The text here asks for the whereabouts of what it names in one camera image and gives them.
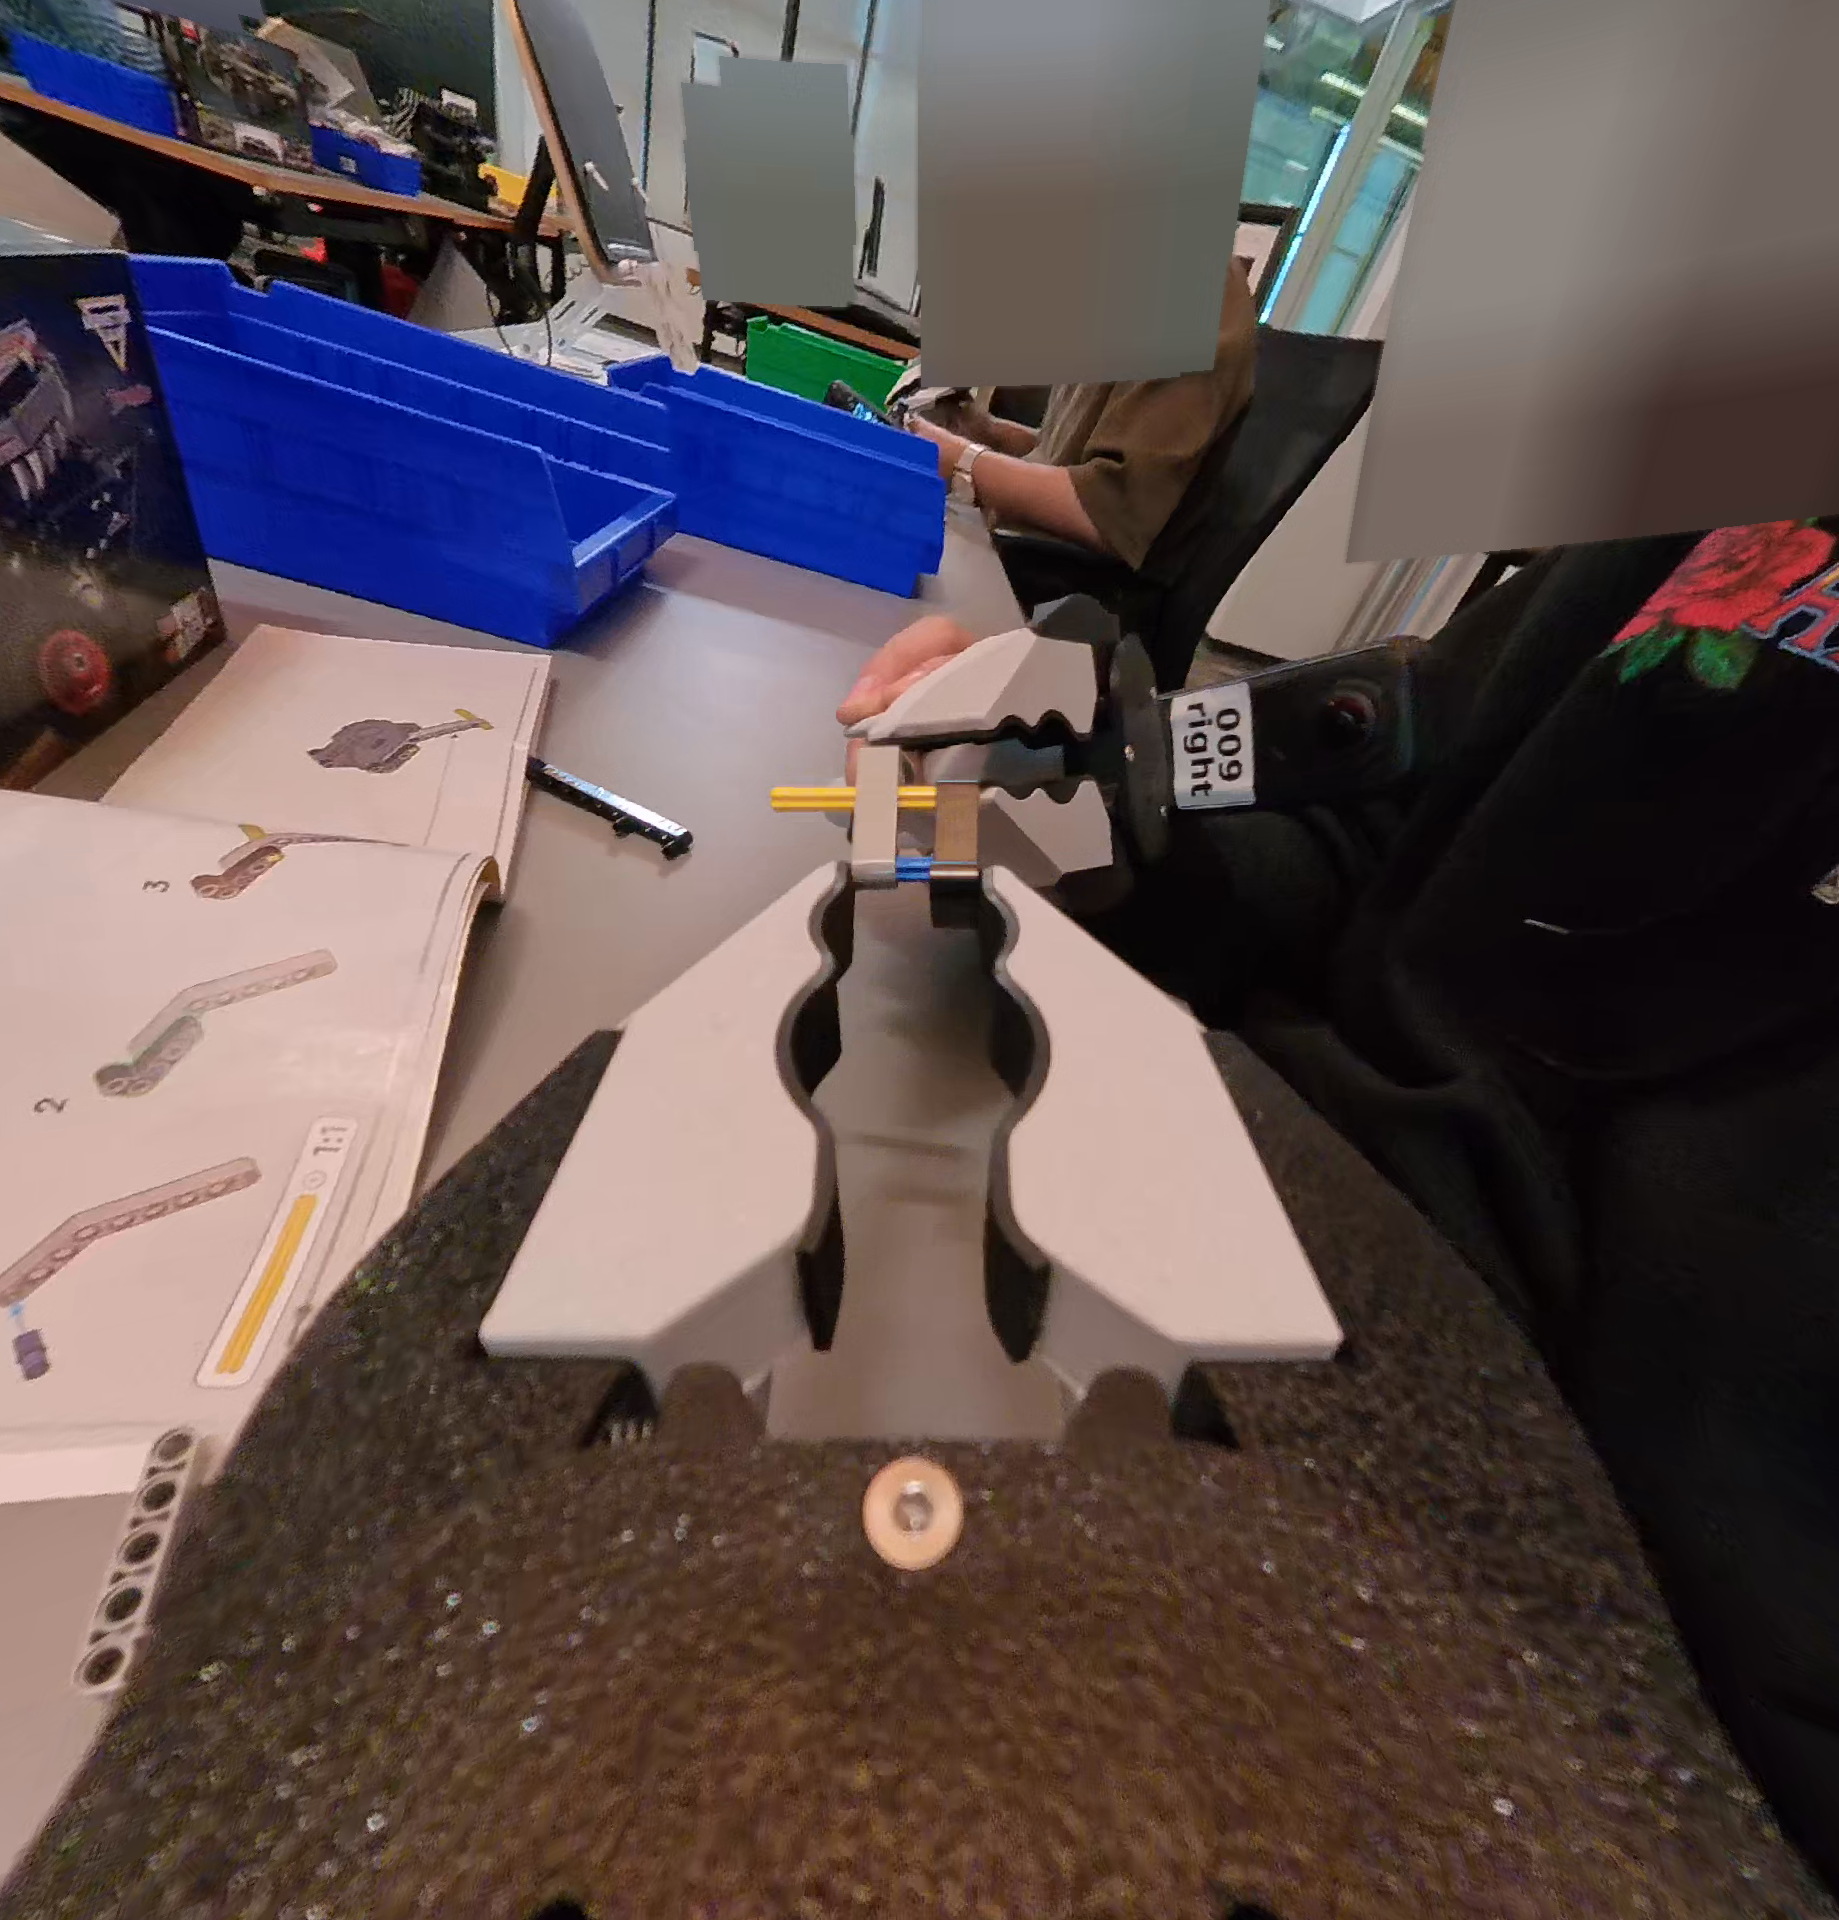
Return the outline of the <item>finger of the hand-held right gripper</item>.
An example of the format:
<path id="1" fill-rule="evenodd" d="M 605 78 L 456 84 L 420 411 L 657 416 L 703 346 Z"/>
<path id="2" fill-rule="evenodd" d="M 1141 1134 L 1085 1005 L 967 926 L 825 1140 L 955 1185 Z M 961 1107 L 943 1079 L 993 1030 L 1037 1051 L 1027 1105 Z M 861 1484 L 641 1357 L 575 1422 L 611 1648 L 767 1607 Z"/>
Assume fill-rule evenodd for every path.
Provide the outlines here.
<path id="1" fill-rule="evenodd" d="M 1113 823 L 1099 786 L 1067 774 L 1059 746 L 957 742 L 931 749 L 931 782 L 979 792 L 981 867 L 1005 867 L 1035 890 L 1107 870 Z"/>
<path id="2" fill-rule="evenodd" d="M 1121 635 L 1121 622 L 1097 599 L 1083 593 L 1055 597 L 1027 626 L 979 635 L 845 735 L 867 746 L 907 747 L 1013 735 L 1085 739 Z"/>

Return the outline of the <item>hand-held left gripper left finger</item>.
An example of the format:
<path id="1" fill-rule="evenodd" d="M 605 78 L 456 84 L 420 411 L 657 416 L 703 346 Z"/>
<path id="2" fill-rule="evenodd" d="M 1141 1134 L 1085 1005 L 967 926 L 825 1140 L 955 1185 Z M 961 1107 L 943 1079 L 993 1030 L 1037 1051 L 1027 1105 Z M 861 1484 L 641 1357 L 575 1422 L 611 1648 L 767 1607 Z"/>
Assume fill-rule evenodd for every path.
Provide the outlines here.
<path id="1" fill-rule="evenodd" d="M 663 1391 L 747 1389 L 829 1350 L 843 1286 L 835 1135 L 855 887 L 817 867 L 643 1002 L 479 1326 L 495 1357 L 603 1357 Z"/>

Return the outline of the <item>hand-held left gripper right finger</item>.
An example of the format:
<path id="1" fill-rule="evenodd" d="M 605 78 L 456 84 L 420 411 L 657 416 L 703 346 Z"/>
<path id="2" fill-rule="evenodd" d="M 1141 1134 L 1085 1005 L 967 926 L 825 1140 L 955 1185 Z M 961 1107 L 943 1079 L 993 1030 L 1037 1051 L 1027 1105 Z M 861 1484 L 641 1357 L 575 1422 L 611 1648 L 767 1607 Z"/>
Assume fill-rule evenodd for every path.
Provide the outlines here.
<path id="1" fill-rule="evenodd" d="M 1015 874 L 981 877 L 993 1062 L 985 1305 L 1069 1393 L 1343 1339 L 1207 1031 Z"/>

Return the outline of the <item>grey toy beam assembly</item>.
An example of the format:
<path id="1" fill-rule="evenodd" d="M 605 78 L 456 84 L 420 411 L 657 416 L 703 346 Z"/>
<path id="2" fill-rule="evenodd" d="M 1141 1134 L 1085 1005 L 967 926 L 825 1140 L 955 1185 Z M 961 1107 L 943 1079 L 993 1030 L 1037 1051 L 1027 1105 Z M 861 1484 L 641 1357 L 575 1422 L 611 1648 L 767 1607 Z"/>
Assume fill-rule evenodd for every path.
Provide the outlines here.
<path id="1" fill-rule="evenodd" d="M 937 898 L 967 895 L 981 880 L 979 783 L 907 780 L 897 743 L 857 749 L 851 782 L 775 783 L 777 813 L 841 818 L 849 827 L 849 876 L 857 887 L 925 886 Z"/>

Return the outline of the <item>another person's forearm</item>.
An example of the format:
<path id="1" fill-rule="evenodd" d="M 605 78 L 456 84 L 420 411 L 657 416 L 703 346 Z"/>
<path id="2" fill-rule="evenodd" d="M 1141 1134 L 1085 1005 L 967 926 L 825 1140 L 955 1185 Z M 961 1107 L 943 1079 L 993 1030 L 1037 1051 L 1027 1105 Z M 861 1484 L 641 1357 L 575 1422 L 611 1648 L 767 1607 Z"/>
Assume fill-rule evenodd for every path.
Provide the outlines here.
<path id="1" fill-rule="evenodd" d="M 943 482 L 957 441 L 975 439 L 987 448 L 977 467 L 977 507 L 995 523 L 1095 553 L 1107 549 L 1075 492 L 1075 472 L 1031 457 L 1035 448 L 1033 428 L 993 416 L 975 402 L 949 405 L 943 417 L 911 411 L 905 417 L 905 428 L 931 444 Z"/>

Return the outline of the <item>person's right forearm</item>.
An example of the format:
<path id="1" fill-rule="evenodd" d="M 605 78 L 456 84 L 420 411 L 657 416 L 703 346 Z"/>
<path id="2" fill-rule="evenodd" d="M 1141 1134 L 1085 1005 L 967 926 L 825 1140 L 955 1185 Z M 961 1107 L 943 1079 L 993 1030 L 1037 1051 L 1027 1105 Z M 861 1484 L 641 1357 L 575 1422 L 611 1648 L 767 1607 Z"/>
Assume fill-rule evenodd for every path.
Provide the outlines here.
<path id="1" fill-rule="evenodd" d="M 1643 1057 L 1625 931 L 1535 924 L 1517 844 L 1417 833 L 1389 805 L 1179 818 L 1091 919 L 1105 944 L 1289 1079 L 1617 1076 Z"/>

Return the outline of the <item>grey desk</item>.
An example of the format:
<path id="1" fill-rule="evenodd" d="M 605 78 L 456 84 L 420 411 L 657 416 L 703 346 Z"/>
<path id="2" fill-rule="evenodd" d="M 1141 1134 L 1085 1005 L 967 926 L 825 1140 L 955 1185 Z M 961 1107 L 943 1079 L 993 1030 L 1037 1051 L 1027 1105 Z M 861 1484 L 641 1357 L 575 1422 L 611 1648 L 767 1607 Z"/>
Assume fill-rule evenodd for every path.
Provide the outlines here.
<path id="1" fill-rule="evenodd" d="M 979 523 L 949 526 L 915 601 L 677 536 L 547 658 L 547 760 L 687 823 L 693 850 L 667 861 L 527 803 L 505 899 L 476 930 L 416 1196 L 589 1034 L 833 855 L 833 830 L 775 818 L 767 790 L 835 778 L 839 698 L 921 612 L 979 634 L 1019 622 Z M 72 1674 L 128 1498 L 0 1500 L 0 1881 L 112 1706 Z"/>

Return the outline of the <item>blue plastic bin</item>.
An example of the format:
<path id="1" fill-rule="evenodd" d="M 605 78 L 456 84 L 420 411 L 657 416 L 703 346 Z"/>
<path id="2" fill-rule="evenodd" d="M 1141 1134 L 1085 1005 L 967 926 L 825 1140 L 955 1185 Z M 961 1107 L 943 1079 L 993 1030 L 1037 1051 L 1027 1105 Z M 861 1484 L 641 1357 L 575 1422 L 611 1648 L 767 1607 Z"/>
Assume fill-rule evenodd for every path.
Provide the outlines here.
<path id="1" fill-rule="evenodd" d="M 677 532 L 669 492 L 152 323 L 212 560 L 561 643 Z"/>
<path id="2" fill-rule="evenodd" d="M 931 441 L 661 353 L 613 363 L 607 383 L 665 414 L 681 533 L 903 597 L 939 572 Z"/>
<path id="3" fill-rule="evenodd" d="M 146 317 L 212 338 L 226 323 L 266 323 L 318 348 L 360 352 L 396 372 L 420 372 L 468 390 L 529 405 L 561 420 L 667 449 L 665 408 L 577 373 L 545 367 L 497 346 L 414 326 L 370 306 L 284 282 L 272 291 L 242 283 L 224 259 L 132 254 L 132 278 Z"/>

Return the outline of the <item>black office chair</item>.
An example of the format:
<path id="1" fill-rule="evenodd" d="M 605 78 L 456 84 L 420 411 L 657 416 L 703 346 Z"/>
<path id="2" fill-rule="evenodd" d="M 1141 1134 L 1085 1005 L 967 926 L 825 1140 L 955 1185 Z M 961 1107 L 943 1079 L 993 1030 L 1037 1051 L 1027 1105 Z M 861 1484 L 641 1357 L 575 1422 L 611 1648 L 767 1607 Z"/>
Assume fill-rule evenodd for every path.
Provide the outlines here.
<path id="1" fill-rule="evenodd" d="M 1143 642 L 1159 688 L 1179 690 L 1231 584 L 1361 421 L 1381 353 L 1377 339 L 1261 328 L 1251 399 L 1207 449 L 1143 564 L 995 532 L 1021 612 L 1087 595 Z"/>

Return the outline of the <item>green plastic bin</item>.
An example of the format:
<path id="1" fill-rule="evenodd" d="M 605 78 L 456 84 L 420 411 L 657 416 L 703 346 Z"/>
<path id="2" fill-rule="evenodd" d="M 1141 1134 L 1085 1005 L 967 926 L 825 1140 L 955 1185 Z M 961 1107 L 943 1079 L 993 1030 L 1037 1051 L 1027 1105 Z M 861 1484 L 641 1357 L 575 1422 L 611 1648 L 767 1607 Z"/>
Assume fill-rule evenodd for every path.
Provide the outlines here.
<path id="1" fill-rule="evenodd" d="M 905 366 L 905 360 L 761 311 L 745 320 L 745 378 L 815 404 L 839 383 L 883 408 Z"/>

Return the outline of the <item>black toy beam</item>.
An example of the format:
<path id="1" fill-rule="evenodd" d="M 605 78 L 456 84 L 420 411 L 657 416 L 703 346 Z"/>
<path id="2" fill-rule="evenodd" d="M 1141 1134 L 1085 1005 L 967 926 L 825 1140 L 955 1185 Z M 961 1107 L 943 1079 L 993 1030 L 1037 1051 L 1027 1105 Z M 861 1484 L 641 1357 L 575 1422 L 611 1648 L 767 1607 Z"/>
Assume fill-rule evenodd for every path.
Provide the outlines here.
<path id="1" fill-rule="evenodd" d="M 693 835 L 689 827 L 541 756 L 527 758 L 525 778 L 535 792 L 607 821 L 619 837 L 641 837 L 653 844 L 665 860 L 677 860 L 691 852 Z"/>

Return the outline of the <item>person's black printed hoodie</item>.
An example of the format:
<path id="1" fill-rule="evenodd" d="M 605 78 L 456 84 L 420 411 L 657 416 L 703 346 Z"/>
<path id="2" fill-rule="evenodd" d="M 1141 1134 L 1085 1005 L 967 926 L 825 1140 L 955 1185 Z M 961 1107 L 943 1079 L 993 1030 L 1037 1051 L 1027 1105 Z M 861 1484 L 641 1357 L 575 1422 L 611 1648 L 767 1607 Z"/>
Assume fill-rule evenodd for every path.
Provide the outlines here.
<path id="1" fill-rule="evenodd" d="M 1839 1901 L 1839 516 L 1553 548 L 1433 640 L 1425 835 L 1627 933 L 1643 1057 L 1289 1079 L 1489 1283 Z"/>

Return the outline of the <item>open instruction booklet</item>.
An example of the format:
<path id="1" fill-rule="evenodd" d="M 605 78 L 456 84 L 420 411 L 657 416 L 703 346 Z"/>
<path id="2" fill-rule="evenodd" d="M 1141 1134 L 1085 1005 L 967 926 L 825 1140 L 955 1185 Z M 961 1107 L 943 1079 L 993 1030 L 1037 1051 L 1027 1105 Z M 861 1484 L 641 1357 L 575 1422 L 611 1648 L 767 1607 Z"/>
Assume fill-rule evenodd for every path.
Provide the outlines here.
<path id="1" fill-rule="evenodd" d="M 0 1506 L 230 1437 L 402 1215 L 547 685 L 264 626 L 104 800 L 0 792 Z"/>

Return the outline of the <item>glass partition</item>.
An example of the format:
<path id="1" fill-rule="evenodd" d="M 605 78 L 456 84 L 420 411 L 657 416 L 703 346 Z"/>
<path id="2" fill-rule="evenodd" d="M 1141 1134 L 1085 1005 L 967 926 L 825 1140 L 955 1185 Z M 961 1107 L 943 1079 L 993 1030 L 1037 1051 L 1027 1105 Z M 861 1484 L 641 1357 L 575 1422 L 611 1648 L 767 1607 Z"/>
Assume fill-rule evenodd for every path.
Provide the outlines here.
<path id="1" fill-rule="evenodd" d="M 1449 2 L 1267 5 L 1243 196 L 1287 211 L 1259 280 L 1269 326 L 1371 323 L 1423 164 Z"/>

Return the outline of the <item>light grey toy beam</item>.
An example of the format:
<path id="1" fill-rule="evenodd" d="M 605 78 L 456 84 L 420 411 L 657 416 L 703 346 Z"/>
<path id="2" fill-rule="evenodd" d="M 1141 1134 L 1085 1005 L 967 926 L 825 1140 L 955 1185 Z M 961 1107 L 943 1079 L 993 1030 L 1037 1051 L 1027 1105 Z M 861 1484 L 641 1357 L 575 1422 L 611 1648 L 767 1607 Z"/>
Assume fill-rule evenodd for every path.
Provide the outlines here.
<path id="1" fill-rule="evenodd" d="M 168 1428 L 146 1452 L 72 1667 L 86 1697 L 110 1697 L 136 1667 L 188 1509 L 204 1484 L 208 1436 L 190 1423 Z"/>

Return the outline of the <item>black toy vehicle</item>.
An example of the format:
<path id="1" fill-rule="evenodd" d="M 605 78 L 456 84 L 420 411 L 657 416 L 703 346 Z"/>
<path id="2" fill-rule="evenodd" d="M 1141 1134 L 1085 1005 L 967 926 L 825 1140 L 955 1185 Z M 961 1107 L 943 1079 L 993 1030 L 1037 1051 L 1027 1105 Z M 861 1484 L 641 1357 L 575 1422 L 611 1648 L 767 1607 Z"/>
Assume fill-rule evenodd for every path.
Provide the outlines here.
<path id="1" fill-rule="evenodd" d="M 483 165 L 493 139 L 479 126 L 470 98 L 404 86 L 386 108 L 386 126 L 420 157 L 422 191 L 479 211 L 489 208 L 493 189 L 483 179 Z"/>

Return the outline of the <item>small blue storage bin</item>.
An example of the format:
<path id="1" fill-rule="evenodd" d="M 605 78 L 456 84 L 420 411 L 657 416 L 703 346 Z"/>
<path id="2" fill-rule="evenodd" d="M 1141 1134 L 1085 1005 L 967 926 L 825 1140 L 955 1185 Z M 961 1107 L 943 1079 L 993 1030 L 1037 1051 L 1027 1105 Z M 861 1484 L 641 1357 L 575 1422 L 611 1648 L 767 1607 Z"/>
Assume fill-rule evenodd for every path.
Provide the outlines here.
<path id="1" fill-rule="evenodd" d="M 368 124 L 354 131 L 314 122 L 308 131 L 312 157 L 324 171 L 404 198 L 424 191 L 422 156 L 404 139 Z"/>

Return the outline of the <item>dark toy set box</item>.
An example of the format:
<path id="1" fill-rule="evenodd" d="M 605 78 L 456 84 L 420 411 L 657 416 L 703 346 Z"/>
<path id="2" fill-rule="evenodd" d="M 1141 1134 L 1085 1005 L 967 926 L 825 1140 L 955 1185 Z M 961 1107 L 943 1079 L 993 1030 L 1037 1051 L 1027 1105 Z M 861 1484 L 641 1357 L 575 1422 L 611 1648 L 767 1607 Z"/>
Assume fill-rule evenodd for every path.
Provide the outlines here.
<path id="1" fill-rule="evenodd" d="M 0 790 L 224 635 L 128 258 L 0 248 Z"/>

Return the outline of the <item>wooden table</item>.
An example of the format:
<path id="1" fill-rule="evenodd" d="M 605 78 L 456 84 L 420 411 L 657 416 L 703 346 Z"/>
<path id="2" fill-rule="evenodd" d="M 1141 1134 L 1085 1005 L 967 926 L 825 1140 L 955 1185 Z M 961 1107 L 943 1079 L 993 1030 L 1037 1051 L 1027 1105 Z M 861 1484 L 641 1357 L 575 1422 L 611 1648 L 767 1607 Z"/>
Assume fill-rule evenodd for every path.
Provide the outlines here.
<path id="1" fill-rule="evenodd" d="M 158 84 L 154 103 L 148 103 L 144 74 L 126 65 L 90 60 L 92 76 L 76 79 L 68 74 L 68 96 L 32 86 L 18 70 L 0 70 L 0 103 L 18 105 L 52 122 L 94 131 L 140 151 L 176 159 L 222 179 L 248 185 L 270 200 L 302 202 L 320 208 L 366 210 L 368 214 L 422 220 L 452 230 L 487 231 L 497 238 L 519 233 L 515 205 L 493 202 L 485 205 L 456 204 L 430 191 L 400 191 L 380 187 L 368 179 L 324 168 L 316 161 L 292 164 L 284 147 L 268 133 L 256 135 L 254 147 L 208 146 L 186 133 L 180 100 L 166 84 Z"/>

